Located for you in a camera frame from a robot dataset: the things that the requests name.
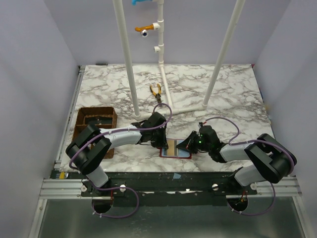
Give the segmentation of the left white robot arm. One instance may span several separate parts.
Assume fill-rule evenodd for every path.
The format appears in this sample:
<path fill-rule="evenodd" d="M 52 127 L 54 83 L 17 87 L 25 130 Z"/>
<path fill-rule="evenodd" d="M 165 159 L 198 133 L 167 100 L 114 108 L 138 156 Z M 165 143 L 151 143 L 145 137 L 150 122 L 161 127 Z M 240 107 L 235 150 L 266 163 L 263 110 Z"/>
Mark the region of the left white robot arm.
<path fill-rule="evenodd" d="M 76 169 L 94 186 L 106 188 L 109 178 L 101 167 L 101 161 L 109 150 L 145 142 L 150 142 L 155 148 L 167 148 L 165 132 L 166 118 L 154 112 L 148 119 L 123 128 L 103 129 L 89 125 L 68 145 L 65 152 Z"/>

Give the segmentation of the tan card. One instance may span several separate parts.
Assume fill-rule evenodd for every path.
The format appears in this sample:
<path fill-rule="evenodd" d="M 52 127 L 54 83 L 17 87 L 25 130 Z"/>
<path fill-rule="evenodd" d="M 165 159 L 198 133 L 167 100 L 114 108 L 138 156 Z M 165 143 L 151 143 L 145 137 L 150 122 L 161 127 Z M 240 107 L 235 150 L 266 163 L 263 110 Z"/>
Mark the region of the tan card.
<path fill-rule="evenodd" d="M 176 157 L 178 155 L 178 150 L 176 148 L 177 140 L 168 139 L 167 140 L 168 148 L 166 149 L 166 156 Z"/>

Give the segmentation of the red leather card holder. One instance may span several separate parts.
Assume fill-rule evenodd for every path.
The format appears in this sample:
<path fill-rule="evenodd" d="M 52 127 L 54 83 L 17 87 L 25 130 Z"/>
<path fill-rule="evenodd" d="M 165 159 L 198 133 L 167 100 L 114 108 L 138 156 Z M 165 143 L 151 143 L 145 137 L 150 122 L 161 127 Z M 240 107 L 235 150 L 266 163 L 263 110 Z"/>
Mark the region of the red leather card holder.
<path fill-rule="evenodd" d="M 189 152 L 176 147 L 183 141 L 184 139 L 167 139 L 168 149 L 160 148 L 159 156 L 161 158 L 191 159 L 192 155 Z"/>

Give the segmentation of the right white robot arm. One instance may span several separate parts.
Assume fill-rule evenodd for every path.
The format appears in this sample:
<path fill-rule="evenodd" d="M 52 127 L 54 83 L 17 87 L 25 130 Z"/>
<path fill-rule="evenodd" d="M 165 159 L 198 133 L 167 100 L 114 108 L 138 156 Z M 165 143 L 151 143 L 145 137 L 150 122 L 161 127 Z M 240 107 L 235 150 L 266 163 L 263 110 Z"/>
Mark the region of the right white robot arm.
<path fill-rule="evenodd" d="M 251 161 L 250 166 L 240 167 L 228 177 L 226 186 L 230 188 L 262 181 L 278 183 L 292 173 L 297 164 L 296 157 L 266 133 L 250 142 L 229 144 L 220 141 L 210 125 L 201 126 L 198 132 L 192 131 L 176 148 L 191 154 L 207 152 L 218 163 Z"/>

